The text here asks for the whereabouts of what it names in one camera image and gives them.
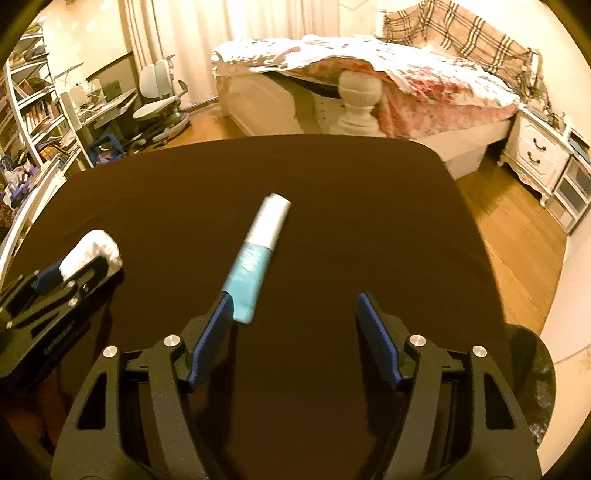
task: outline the bed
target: bed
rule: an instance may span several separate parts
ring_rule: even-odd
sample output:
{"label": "bed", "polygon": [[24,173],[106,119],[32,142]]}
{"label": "bed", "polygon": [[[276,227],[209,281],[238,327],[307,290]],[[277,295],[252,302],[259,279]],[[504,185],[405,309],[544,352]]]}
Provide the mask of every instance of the bed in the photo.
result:
{"label": "bed", "polygon": [[246,135],[409,138],[455,179],[476,171],[487,146],[508,136],[532,51],[447,0],[378,15],[373,36],[217,47],[223,114]]}

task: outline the office chair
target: office chair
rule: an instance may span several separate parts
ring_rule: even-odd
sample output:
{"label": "office chair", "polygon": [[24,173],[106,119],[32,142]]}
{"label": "office chair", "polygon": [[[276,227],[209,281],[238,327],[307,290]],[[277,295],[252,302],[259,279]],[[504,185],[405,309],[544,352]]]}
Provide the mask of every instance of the office chair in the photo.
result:
{"label": "office chair", "polygon": [[160,118],[160,121],[132,139],[132,142],[137,145],[144,145],[147,139],[164,145],[168,142],[168,139],[179,134],[189,124],[189,114],[178,111],[181,97],[189,89],[186,83],[178,80],[182,91],[178,95],[174,94],[174,77],[170,72],[173,66],[172,57],[174,55],[148,65],[139,74],[139,91],[141,94],[145,98],[158,98],[159,100],[138,108],[134,112],[134,119],[141,121]]}

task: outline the curtain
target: curtain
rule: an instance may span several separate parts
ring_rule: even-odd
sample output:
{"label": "curtain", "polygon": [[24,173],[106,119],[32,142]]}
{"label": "curtain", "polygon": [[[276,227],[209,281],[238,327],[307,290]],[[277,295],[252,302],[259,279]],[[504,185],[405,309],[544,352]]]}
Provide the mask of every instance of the curtain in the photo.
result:
{"label": "curtain", "polygon": [[339,35],[338,0],[124,1],[138,71],[174,54],[173,75],[189,87],[183,106],[216,95],[210,58],[220,43]]}

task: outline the plaid fabric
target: plaid fabric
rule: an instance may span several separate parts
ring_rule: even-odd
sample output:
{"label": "plaid fabric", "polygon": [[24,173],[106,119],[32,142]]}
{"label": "plaid fabric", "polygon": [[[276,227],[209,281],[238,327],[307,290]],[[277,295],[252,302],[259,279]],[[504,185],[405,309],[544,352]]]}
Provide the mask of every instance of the plaid fabric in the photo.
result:
{"label": "plaid fabric", "polygon": [[384,37],[413,47],[437,44],[517,89],[529,68],[527,48],[450,0],[422,0],[406,10],[387,13]]}

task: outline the dark brown table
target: dark brown table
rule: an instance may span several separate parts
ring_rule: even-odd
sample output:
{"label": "dark brown table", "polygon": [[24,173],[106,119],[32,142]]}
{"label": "dark brown table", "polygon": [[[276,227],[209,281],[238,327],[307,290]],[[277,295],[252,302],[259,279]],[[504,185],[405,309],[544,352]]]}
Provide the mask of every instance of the dark brown table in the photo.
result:
{"label": "dark brown table", "polygon": [[510,375],[483,242],[427,147],[302,135],[125,158],[56,193],[7,281],[92,229],[119,244],[125,278],[63,361],[62,386],[75,394],[105,345],[150,347],[208,310],[269,193],[292,207],[254,321],[237,326],[192,398],[197,426],[233,479],[369,478],[398,412],[366,361],[364,387],[359,293],[441,347],[484,345]]}

